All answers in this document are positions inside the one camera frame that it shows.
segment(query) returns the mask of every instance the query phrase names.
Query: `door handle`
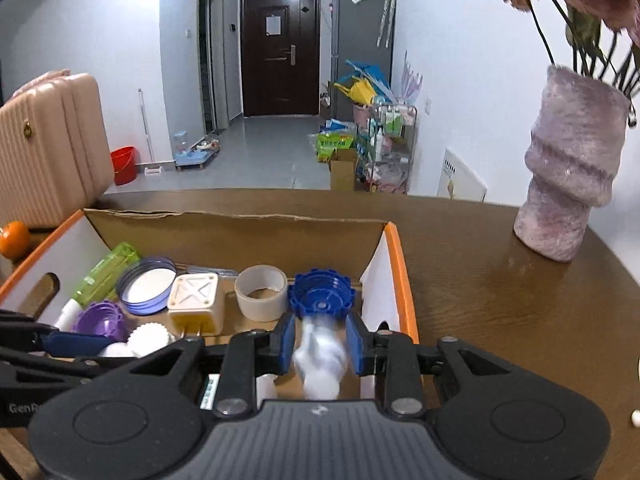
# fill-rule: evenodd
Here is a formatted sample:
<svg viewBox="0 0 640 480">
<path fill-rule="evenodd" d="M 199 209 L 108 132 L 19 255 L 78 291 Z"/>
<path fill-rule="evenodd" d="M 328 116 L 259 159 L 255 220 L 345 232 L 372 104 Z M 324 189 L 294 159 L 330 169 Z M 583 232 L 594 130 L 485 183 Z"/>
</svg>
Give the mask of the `door handle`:
<svg viewBox="0 0 640 480">
<path fill-rule="evenodd" d="M 291 50 L 290 52 L 287 52 L 287 54 L 291 55 L 291 66 L 295 66 L 296 65 L 296 46 L 291 45 Z"/>
</svg>

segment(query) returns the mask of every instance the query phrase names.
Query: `orange fruit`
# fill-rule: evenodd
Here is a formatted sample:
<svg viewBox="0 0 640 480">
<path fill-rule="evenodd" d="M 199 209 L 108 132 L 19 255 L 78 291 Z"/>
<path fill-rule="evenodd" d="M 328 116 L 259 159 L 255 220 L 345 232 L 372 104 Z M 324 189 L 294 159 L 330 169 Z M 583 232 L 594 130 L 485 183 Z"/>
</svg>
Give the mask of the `orange fruit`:
<svg viewBox="0 0 640 480">
<path fill-rule="evenodd" d="M 29 250 L 30 234 L 24 222 L 10 222 L 0 229 L 0 254 L 15 262 Z"/>
</svg>

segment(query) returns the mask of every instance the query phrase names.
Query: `metal screw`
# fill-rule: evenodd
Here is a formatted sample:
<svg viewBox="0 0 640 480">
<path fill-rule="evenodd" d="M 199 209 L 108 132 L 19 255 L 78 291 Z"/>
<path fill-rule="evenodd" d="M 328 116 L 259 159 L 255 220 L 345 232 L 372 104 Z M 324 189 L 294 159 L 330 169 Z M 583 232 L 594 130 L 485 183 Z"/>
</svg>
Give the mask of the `metal screw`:
<svg viewBox="0 0 640 480">
<path fill-rule="evenodd" d="M 33 135 L 33 129 L 31 128 L 31 124 L 29 121 L 24 121 L 24 126 L 22 127 L 22 134 L 25 139 L 29 139 Z"/>
<path fill-rule="evenodd" d="M 391 403 L 391 409 L 399 415 L 415 415 L 422 409 L 422 403 L 418 399 L 403 397 Z"/>
<path fill-rule="evenodd" d="M 222 399 L 216 404 L 216 410 L 223 415 L 241 415 L 249 409 L 249 405 L 245 400 L 231 397 L 230 399 Z"/>
</svg>

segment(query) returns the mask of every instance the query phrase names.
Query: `blue plastic cap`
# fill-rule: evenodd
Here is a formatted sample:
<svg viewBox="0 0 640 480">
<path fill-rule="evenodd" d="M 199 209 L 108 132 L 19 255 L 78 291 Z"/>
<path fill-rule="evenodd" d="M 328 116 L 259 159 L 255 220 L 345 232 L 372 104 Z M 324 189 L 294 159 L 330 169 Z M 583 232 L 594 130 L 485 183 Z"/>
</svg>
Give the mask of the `blue plastic cap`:
<svg viewBox="0 0 640 480">
<path fill-rule="evenodd" d="M 335 270 L 311 269 L 289 285 L 289 306 L 299 318 L 328 314 L 343 319 L 353 306 L 351 280 Z"/>
</svg>

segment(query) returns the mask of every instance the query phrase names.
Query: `green plastic bottle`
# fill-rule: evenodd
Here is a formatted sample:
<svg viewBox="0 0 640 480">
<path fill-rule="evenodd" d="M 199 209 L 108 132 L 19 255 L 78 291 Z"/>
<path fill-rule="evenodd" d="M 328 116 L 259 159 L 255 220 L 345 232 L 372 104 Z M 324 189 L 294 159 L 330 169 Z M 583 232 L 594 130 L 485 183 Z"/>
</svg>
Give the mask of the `green plastic bottle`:
<svg viewBox="0 0 640 480">
<path fill-rule="evenodd" d="M 139 260 L 140 255 L 131 244 L 118 244 L 78 284 L 71 299 L 62 308 L 56 327 L 71 330 L 78 315 L 89 305 L 103 300 L 116 300 L 118 278 L 127 267 Z"/>
</svg>

